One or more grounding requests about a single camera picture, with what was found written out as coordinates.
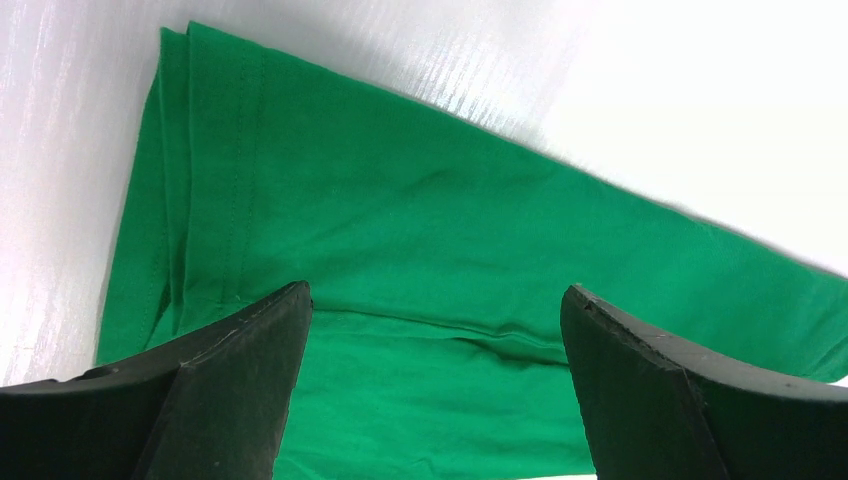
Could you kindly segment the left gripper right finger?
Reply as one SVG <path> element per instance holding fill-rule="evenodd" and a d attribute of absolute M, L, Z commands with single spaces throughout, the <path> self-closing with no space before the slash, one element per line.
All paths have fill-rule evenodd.
<path fill-rule="evenodd" d="M 843 479 L 847 391 L 753 366 L 569 287 L 561 332 L 601 479 Z"/>

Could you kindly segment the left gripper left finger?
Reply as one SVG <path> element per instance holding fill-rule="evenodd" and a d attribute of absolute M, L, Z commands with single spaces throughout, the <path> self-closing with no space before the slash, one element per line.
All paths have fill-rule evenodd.
<path fill-rule="evenodd" d="M 290 283 L 67 381 L 1 391 L 5 479 L 269 479 L 313 313 Z"/>

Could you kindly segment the green t-shirt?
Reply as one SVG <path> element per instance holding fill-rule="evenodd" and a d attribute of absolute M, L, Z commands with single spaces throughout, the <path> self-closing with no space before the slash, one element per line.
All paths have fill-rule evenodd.
<path fill-rule="evenodd" d="M 844 279 L 211 27 L 159 46 L 97 360 L 307 281 L 278 479 L 592 472 L 559 327 L 576 283 L 763 368 L 847 373 Z"/>

